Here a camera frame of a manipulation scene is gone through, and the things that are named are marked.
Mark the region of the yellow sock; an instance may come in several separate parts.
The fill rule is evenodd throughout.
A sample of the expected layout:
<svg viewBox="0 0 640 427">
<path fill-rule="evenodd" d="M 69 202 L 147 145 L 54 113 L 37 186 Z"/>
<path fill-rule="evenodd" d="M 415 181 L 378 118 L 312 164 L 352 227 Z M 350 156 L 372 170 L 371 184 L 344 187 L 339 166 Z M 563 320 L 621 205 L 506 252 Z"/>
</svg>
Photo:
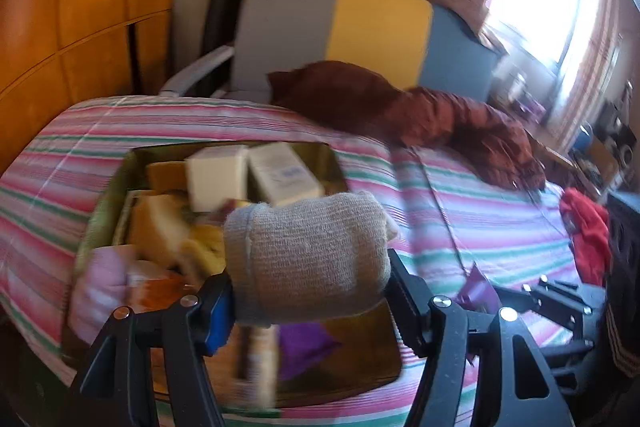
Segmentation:
<svg viewBox="0 0 640 427">
<path fill-rule="evenodd" d="M 180 246 L 180 267 L 192 285 L 201 285 L 226 269 L 224 229 L 219 225 L 193 225 Z"/>
</svg>

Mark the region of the large yellow sponge block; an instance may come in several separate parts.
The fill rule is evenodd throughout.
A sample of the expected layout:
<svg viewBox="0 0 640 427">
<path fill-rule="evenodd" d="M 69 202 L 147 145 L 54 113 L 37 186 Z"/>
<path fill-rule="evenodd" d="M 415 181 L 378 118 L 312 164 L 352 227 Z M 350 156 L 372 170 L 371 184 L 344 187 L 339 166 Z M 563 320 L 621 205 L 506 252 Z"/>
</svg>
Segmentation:
<svg viewBox="0 0 640 427">
<path fill-rule="evenodd" d="M 183 217 L 188 200 L 182 195 L 141 196 L 131 210 L 127 243 L 138 255 L 162 268 L 178 265 L 182 243 L 190 236 Z"/>
</svg>

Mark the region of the grey yellow blue headboard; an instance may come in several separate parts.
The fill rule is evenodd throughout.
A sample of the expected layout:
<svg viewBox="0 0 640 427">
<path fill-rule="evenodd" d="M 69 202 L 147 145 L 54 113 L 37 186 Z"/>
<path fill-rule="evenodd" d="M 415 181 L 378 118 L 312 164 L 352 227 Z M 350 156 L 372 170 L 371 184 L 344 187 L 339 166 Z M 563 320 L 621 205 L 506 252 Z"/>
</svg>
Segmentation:
<svg viewBox="0 0 640 427">
<path fill-rule="evenodd" d="M 229 98 L 267 103 L 267 77 L 321 61 L 369 69 L 392 86 L 484 102 L 495 51 L 460 16 L 425 0 L 242 0 Z"/>
</svg>

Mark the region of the dark red jacket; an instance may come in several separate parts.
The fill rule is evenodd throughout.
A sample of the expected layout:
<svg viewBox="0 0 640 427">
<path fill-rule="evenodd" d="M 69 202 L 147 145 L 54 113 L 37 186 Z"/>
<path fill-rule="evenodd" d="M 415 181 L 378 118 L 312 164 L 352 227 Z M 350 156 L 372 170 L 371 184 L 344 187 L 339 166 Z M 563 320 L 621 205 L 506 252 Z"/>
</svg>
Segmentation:
<svg viewBox="0 0 640 427">
<path fill-rule="evenodd" d="M 544 167 L 523 126 L 483 102 L 423 87 L 400 90 L 355 64 L 323 61 L 270 72 L 271 103 L 317 124 L 402 147 L 449 147 L 483 181 L 541 190 Z"/>
</svg>

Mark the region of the wooden desk with clutter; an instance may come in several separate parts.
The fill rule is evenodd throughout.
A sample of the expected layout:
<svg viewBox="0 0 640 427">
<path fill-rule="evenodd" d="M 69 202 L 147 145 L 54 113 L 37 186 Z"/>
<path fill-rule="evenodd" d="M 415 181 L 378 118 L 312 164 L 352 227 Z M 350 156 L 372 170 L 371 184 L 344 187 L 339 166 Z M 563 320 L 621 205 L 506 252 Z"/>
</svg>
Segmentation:
<svg viewBox="0 0 640 427">
<path fill-rule="evenodd" d="M 634 177 L 631 161 L 634 150 L 628 143 L 618 146 L 617 138 L 629 138 L 630 129 L 614 124 L 610 133 L 585 122 L 574 144 L 560 151 L 560 142 L 536 118 L 537 101 L 527 91 L 526 72 L 504 56 L 492 72 L 488 102 L 520 122 L 536 157 L 546 168 L 547 179 L 562 186 L 574 186 L 595 202 L 603 204 L 608 194 L 627 188 Z"/>
</svg>

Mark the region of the clear cracker pack green ends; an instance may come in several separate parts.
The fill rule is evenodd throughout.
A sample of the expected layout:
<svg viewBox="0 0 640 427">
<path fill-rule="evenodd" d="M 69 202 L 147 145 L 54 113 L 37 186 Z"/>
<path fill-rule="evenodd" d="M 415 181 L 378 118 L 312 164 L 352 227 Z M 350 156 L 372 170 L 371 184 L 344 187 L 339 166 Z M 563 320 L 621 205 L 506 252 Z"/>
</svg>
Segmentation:
<svg viewBox="0 0 640 427">
<path fill-rule="evenodd" d="M 269 410 L 276 406 L 279 372 L 279 329 L 240 327 L 235 399 L 239 407 Z"/>
</svg>

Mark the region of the white cardboard box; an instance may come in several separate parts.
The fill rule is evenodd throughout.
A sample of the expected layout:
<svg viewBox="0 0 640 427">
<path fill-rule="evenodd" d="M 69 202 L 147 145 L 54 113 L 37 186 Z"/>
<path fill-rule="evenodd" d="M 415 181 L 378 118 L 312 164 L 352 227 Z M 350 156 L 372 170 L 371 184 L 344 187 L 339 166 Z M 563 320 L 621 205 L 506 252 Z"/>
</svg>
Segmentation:
<svg viewBox="0 0 640 427">
<path fill-rule="evenodd" d="M 228 199 L 246 199 L 246 145 L 210 146 L 184 161 L 191 209 L 202 213 L 216 210 Z"/>
</svg>

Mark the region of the gold metal tray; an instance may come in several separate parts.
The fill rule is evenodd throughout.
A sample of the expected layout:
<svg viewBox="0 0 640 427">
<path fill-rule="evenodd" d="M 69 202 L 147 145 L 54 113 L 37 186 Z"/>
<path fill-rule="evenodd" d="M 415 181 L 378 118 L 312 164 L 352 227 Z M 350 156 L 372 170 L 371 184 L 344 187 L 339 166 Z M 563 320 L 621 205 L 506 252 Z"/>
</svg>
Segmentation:
<svg viewBox="0 0 640 427">
<path fill-rule="evenodd" d="M 143 313 L 164 309 L 198 289 L 215 251 L 184 246 L 186 260 L 168 268 L 145 258 L 131 234 L 176 245 L 176 219 L 193 225 L 186 203 L 183 163 L 203 142 L 139 147 L 124 162 L 93 211 L 76 256 L 73 290 L 62 334 L 65 363 L 77 366 L 106 320 L 120 305 Z M 234 326 L 228 343 L 205 366 L 216 399 L 226 410 L 268 413 L 361 395 L 399 377 L 401 357 L 384 303 L 344 319 L 320 323 Z"/>
</svg>

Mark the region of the red cloth garment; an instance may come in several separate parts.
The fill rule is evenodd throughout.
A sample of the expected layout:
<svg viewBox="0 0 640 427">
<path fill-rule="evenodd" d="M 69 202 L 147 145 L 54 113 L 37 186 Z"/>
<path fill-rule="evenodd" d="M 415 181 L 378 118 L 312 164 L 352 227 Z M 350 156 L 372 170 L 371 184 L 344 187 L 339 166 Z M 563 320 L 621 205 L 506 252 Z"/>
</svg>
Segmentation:
<svg viewBox="0 0 640 427">
<path fill-rule="evenodd" d="M 586 284 L 603 287 L 612 262 L 608 210 L 571 187 L 561 196 L 560 213 L 572 224 L 568 234 L 580 278 Z"/>
</svg>

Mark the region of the beige sock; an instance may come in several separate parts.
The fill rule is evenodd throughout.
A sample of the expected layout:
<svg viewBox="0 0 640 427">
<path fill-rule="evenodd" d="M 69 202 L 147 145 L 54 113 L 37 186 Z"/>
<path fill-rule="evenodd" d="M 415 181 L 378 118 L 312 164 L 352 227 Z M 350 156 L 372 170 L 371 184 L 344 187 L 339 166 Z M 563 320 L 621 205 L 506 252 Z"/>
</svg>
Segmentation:
<svg viewBox="0 0 640 427">
<path fill-rule="evenodd" d="M 390 280 L 387 247 L 398 233 L 366 191 L 232 211 L 224 252 L 236 318 L 270 326 L 375 308 Z"/>
</svg>

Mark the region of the orange wooden wardrobe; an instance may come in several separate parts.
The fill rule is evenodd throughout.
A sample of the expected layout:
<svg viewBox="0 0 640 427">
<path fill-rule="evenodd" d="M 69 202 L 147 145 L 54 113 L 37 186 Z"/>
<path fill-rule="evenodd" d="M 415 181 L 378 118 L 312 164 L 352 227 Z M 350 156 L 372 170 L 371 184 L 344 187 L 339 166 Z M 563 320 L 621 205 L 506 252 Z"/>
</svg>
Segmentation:
<svg viewBox="0 0 640 427">
<path fill-rule="evenodd" d="M 1 0 L 1 166 L 70 106 L 155 94 L 172 0 Z"/>
</svg>

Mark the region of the white box blue print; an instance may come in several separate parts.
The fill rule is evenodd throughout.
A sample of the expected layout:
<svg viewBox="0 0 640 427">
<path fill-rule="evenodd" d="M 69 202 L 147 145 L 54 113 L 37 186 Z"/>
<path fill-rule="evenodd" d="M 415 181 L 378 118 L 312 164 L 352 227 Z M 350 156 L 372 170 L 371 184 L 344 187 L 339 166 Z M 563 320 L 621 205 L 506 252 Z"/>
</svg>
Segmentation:
<svg viewBox="0 0 640 427">
<path fill-rule="evenodd" d="M 288 143 L 251 147 L 247 160 L 262 199 L 273 207 L 324 196 L 318 179 Z"/>
</svg>

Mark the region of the purple ribbon bow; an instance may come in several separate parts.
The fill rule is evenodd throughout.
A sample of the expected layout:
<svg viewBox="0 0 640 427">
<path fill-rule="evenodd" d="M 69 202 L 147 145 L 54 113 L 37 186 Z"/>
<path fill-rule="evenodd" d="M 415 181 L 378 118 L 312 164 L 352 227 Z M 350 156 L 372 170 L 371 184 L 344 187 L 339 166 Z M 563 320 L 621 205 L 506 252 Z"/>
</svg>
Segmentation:
<svg viewBox="0 0 640 427">
<path fill-rule="evenodd" d="M 482 313 L 496 313 L 502 306 L 497 291 L 476 263 L 454 301 L 465 310 Z"/>
</svg>

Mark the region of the striped bed sheet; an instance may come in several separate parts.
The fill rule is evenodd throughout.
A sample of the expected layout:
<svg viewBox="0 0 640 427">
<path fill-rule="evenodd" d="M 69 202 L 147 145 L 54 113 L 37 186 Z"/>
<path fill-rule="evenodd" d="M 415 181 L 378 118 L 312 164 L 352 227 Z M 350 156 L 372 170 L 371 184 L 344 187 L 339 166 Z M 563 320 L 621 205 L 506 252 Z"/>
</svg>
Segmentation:
<svg viewBox="0 0 640 427">
<path fill-rule="evenodd" d="M 500 190 L 449 150 L 401 150 L 313 124 L 269 105 L 212 98 L 121 96 L 76 104 L 31 139 L 1 177 L 1 304 L 64 383 L 66 295 L 91 213 L 125 155 L 181 142 L 321 142 L 348 186 L 370 192 L 397 223 L 395 249 L 434 293 L 452 296 L 481 269 L 509 287 L 539 277 L 577 282 L 561 190 Z"/>
</svg>

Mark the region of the pink sock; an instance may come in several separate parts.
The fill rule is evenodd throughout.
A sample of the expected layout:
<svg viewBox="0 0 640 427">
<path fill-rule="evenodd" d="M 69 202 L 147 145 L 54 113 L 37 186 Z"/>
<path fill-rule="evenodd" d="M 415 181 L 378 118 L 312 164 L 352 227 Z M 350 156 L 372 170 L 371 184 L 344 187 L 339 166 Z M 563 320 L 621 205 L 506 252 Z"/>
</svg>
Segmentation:
<svg viewBox="0 0 640 427">
<path fill-rule="evenodd" d="M 70 297 L 68 325 L 74 334 L 91 345 L 112 312 L 126 303 L 128 268 L 136 259 L 131 245 L 93 249 L 85 272 Z"/>
</svg>

